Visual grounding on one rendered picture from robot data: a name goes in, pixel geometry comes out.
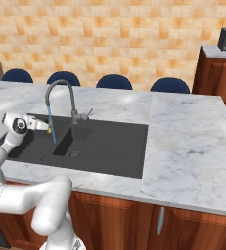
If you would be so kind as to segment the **brown wooden cupboard run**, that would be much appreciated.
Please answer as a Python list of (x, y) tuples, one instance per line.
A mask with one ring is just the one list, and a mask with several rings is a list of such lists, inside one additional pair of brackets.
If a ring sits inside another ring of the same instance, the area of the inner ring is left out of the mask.
[(220, 96), (226, 105), (226, 57), (215, 56), (201, 46), (192, 93)]

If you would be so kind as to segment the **brown wooden cupboard door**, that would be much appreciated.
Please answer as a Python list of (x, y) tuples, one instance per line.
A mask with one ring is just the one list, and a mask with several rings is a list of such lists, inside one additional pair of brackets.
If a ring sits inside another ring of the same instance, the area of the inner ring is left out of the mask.
[(147, 250), (152, 204), (74, 191), (69, 207), (87, 250)]
[(157, 235), (160, 207), (153, 206), (148, 250), (226, 250), (226, 216), (164, 207), (164, 223)]

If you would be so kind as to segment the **yellow green sponge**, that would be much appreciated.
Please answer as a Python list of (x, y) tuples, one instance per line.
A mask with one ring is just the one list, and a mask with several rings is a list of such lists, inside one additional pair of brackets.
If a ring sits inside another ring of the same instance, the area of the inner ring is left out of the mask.
[(49, 125), (49, 126), (48, 126), (48, 130), (47, 130), (47, 133), (48, 133), (48, 134), (52, 133), (52, 128), (51, 128), (49, 119), (45, 119), (44, 122), (47, 123), (47, 124)]

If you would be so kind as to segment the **grey curved sink tap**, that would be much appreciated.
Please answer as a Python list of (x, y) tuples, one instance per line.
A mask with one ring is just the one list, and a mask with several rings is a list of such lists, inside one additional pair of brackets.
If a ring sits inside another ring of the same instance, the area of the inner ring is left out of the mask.
[(72, 118), (72, 123), (77, 124), (80, 120), (86, 121), (89, 119), (89, 115), (92, 112), (92, 109), (88, 113), (82, 113), (79, 114), (77, 112), (76, 106), (75, 106), (75, 100), (74, 100), (74, 92), (72, 89), (71, 84), (66, 81), (65, 79), (60, 79), (54, 81), (47, 89), (46, 94), (45, 94), (45, 104), (47, 108), (50, 108), (50, 94), (53, 90), (53, 88), (58, 85), (58, 84), (64, 84), (68, 87), (69, 89), (69, 95), (70, 95), (70, 103), (71, 103), (71, 118)]

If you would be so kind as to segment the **blue water stream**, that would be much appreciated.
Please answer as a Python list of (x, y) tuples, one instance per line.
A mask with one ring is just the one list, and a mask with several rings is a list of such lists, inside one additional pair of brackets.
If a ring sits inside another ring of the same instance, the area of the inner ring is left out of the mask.
[(50, 121), (50, 126), (51, 126), (53, 142), (55, 144), (56, 143), (56, 135), (55, 135), (55, 130), (54, 130), (54, 123), (53, 123), (53, 119), (52, 119), (51, 109), (49, 106), (47, 106), (47, 110), (48, 110), (48, 116), (49, 116), (49, 121)]

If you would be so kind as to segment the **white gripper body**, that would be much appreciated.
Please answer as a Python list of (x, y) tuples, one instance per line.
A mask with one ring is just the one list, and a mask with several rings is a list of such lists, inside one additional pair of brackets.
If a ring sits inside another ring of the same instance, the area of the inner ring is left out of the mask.
[(41, 120), (39, 120), (39, 119), (30, 117), (29, 120), (28, 120), (27, 128), (30, 129), (30, 130), (47, 131), (48, 130), (48, 124), (41, 121)]

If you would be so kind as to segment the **dark grey sink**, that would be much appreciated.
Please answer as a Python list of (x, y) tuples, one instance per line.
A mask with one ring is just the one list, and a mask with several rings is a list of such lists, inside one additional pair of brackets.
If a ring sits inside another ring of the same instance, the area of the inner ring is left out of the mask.
[(104, 120), (53, 118), (53, 135), (29, 131), (13, 149), (12, 161), (140, 179), (148, 126)]

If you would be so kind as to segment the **dark blue chair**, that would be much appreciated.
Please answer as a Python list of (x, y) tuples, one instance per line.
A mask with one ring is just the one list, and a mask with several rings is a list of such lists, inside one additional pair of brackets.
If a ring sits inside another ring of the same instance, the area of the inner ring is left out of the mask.
[(33, 80), (30, 74), (23, 69), (14, 68), (8, 70), (2, 77), (3, 81), (32, 83)]
[(131, 90), (132, 85), (130, 81), (122, 75), (109, 74), (103, 76), (96, 85), (97, 88), (109, 88), (109, 89), (123, 89)]
[(151, 87), (153, 92), (189, 94), (188, 85), (179, 78), (164, 77), (157, 80)]
[(79, 86), (80, 82), (77, 78), (77, 76), (68, 71), (57, 71), (53, 73), (49, 79), (47, 80), (48, 84), (52, 84), (56, 80), (66, 80), (68, 81), (72, 86)]

